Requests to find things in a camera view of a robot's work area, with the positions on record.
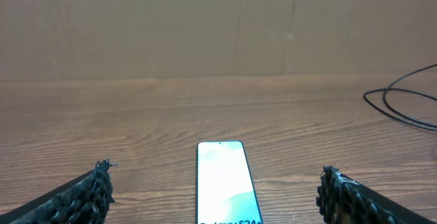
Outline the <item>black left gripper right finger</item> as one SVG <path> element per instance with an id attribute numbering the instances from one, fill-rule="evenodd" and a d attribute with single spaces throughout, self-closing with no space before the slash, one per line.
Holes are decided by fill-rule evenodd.
<path id="1" fill-rule="evenodd" d="M 316 205 L 325 223 L 435 224 L 343 174 L 323 167 Z"/>

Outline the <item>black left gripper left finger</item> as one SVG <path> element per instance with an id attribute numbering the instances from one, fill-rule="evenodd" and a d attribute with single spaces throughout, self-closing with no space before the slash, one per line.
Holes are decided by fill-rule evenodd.
<path id="1" fill-rule="evenodd" d="M 109 159 L 56 189 L 1 215 L 3 224 L 101 224 L 115 202 Z"/>

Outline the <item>Samsung Galaxy smartphone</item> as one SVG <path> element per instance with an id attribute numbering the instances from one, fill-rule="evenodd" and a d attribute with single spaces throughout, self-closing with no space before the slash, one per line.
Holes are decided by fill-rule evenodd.
<path id="1" fill-rule="evenodd" d="M 197 145 L 197 224 L 262 224 L 262 214 L 241 141 Z"/>

